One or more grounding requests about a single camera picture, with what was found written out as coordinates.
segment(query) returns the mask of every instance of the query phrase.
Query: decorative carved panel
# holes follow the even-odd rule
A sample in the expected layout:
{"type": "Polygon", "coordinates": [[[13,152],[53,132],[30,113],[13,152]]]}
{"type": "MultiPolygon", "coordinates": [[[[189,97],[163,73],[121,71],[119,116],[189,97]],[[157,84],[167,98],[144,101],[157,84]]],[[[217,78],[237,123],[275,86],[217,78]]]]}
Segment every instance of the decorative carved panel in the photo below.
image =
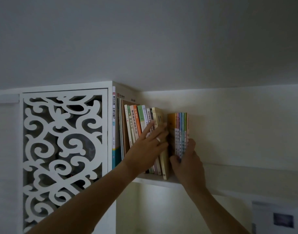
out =
{"type": "Polygon", "coordinates": [[[107,173],[107,90],[23,94],[24,232],[107,173]]]}

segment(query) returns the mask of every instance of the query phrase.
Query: white shelf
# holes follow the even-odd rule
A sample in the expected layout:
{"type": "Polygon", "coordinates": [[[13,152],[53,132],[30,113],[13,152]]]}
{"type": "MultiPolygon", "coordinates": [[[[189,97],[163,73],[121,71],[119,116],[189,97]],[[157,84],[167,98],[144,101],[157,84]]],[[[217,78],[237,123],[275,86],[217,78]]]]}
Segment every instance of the white shelf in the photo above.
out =
{"type": "MultiPolygon", "coordinates": [[[[213,195],[298,207],[298,172],[205,164],[206,183],[213,195]]],[[[134,182],[168,188],[182,188],[174,174],[141,174],[134,182]]]]}

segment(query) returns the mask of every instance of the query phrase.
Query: ceiling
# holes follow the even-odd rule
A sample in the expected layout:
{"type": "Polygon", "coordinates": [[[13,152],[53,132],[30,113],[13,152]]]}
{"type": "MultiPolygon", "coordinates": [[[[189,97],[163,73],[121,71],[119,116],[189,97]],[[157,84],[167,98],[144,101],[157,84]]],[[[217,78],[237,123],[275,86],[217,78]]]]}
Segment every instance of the ceiling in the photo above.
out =
{"type": "Polygon", "coordinates": [[[298,84],[298,0],[0,0],[0,89],[298,84]]]}

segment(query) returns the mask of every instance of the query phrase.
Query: forearm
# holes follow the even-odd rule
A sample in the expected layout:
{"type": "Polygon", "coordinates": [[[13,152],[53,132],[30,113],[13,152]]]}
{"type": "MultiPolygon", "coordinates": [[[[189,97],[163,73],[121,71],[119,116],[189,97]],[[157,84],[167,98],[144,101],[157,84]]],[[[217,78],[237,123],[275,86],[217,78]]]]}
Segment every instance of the forearm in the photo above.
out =
{"type": "Polygon", "coordinates": [[[249,232],[228,213],[206,189],[188,192],[196,204],[212,234],[249,234],[249,232]]]}
{"type": "Polygon", "coordinates": [[[104,213],[134,179],[125,163],[62,205],[29,234],[91,233],[104,213]]]}

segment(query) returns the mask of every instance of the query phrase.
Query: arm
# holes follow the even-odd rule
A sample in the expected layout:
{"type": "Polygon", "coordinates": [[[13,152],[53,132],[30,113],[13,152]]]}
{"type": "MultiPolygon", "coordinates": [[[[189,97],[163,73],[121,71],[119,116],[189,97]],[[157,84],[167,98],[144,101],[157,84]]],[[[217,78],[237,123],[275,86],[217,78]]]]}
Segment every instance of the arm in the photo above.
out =
{"type": "Polygon", "coordinates": [[[194,148],[195,141],[190,139],[181,163],[177,156],[170,157],[170,161],[176,177],[197,206],[210,231],[213,234],[249,234],[206,188],[203,164],[194,148]]]}
{"type": "Polygon", "coordinates": [[[100,180],[80,192],[55,212],[34,226],[28,234],[92,233],[104,213],[136,176],[151,167],[158,155],[168,144],[159,143],[156,137],[165,141],[168,132],[158,127],[146,138],[154,121],[144,129],[122,162],[100,180]]]}

